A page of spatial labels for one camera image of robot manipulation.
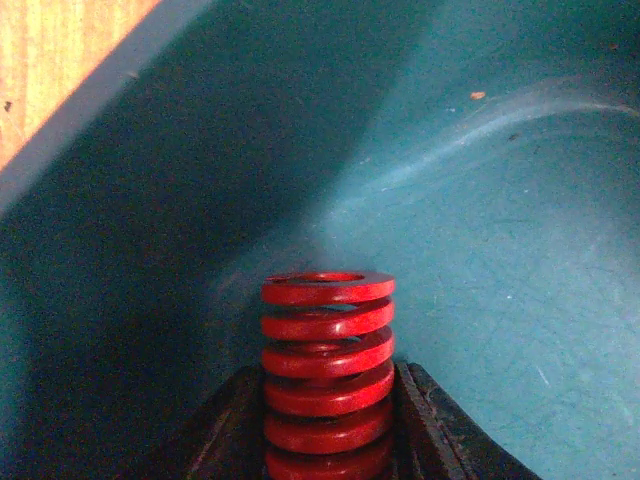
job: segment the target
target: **spring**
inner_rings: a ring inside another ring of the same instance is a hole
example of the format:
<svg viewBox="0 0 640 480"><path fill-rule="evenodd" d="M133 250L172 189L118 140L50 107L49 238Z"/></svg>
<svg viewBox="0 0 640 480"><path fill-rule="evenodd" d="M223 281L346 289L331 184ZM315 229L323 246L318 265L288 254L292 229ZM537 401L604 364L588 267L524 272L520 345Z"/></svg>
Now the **spring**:
<svg viewBox="0 0 640 480"><path fill-rule="evenodd" d="M262 317L265 464L274 480L390 478L392 276L312 272L267 278Z"/></svg>

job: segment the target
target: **metal spring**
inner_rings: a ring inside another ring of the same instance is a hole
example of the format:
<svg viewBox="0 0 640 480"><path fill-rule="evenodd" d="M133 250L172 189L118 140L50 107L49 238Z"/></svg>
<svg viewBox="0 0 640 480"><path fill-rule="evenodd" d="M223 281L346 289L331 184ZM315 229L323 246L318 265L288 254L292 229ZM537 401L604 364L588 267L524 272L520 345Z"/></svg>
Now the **metal spring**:
<svg viewBox="0 0 640 480"><path fill-rule="evenodd" d="M395 287L375 272L269 277L262 353L269 411L265 463L274 480L389 478Z"/></svg>

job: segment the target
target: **wooden surface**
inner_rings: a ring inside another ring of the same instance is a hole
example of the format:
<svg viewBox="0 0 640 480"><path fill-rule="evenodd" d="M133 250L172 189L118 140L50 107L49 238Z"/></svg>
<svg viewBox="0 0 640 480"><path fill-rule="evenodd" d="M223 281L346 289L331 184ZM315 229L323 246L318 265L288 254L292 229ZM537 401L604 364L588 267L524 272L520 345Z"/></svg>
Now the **wooden surface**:
<svg viewBox="0 0 640 480"><path fill-rule="evenodd" d="M161 0L0 0L0 169Z"/></svg>

